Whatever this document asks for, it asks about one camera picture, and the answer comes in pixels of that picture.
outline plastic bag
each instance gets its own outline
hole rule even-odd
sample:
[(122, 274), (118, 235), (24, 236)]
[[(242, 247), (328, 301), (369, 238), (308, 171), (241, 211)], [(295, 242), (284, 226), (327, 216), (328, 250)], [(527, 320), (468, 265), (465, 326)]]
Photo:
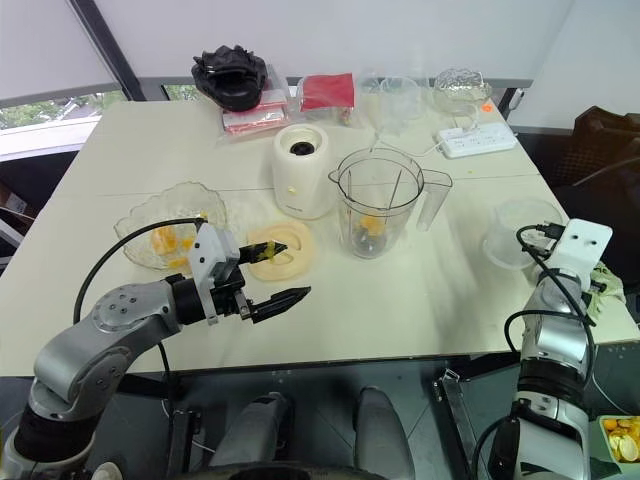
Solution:
[(303, 77), (298, 82), (296, 100), (299, 121), (362, 126), (351, 73)]
[(223, 139), (233, 140), (291, 123), (289, 87), (272, 65), (267, 65), (267, 74), (260, 103), (255, 108), (244, 112), (221, 112)]

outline blender jug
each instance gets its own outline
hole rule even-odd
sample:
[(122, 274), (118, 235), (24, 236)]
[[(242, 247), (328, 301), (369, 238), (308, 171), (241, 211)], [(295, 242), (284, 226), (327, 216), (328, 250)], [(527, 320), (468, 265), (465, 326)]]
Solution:
[(379, 257), (395, 244), (423, 190), (417, 229), (428, 230), (452, 186), (446, 173), (423, 170), (387, 148), (352, 153), (329, 179), (338, 187), (342, 242), (362, 258)]

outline window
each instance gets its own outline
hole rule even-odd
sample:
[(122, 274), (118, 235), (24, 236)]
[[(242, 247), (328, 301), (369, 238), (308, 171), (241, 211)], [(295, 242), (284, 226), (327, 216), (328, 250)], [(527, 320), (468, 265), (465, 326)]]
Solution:
[(169, 100), (197, 100), (202, 96), (195, 85), (163, 85)]
[(102, 112), (109, 105), (126, 100), (120, 90), (115, 90), (0, 108), (0, 130), (53, 121), (95, 117), (102, 115)]

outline black chair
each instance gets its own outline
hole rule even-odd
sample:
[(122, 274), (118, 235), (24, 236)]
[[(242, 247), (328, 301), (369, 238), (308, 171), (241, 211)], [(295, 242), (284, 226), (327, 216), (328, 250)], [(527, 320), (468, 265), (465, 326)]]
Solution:
[(640, 292), (640, 133), (607, 165), (553, 192), (570, 218), (613, 228), (602, 260), (626, 293)]
[(632, 155), (630, 143), (639, 137), (639, 114), (616, 115), (591, 107), (576, 118), (566, 153), (545, 167), (544, 178), (552, 188), (573, 185)]

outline plastic container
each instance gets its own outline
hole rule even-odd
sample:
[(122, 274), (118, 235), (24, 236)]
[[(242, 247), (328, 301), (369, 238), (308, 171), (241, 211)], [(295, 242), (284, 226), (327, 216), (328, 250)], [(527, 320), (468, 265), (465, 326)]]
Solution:
[[(601, 415), (596, 418), (593, 422), (589, 423), (589, 454), (592, 457), (597, 458), (598, 460), (602, 460), (603, 462), (615, 463), (623, 474), (635, 473), (640, 476), (640, 461), (629, 463), (629, 462), (618, 462), (613, 456), (611, 452), (611, 447), (609, 446), (609, 437), (607, 435), (606, 430), (602, 425), (602, 421), (607, 418), (615, 418), (616, 420), (620, 420), (622, 418), (632, 418), (626, 415)], [(625, 478), (638, 478), (636, 476), (629, 476)]]
[(422, 89), (407, 77), (387, 77), (380, 83), (382, 127), (399, 133), (407, 122), (424, 114)]
[(396, 243), (423, 191), (428, 194), (417, 229), (428, 230), (452, 186), (446, 173), (422, 170), (386, 148), (352, 153), (329, 179), (338, 186), (342, 241), (362, 258), (379, 257)]
[[(533, 259), (522, 251), (522, 246), (516, 239), (516, 232), (521, 227), (545, 222), (562, 222), (562, 215), (549, 202), (537, 198), (510, 200), (494, 209), (482, 249), (489, 260), (499, 267), (509, 270), (528, 267), (533, 263)], [(542, 248), (549, 243), (548, 238), (536, 231), (525, 232), (523, 239)]]

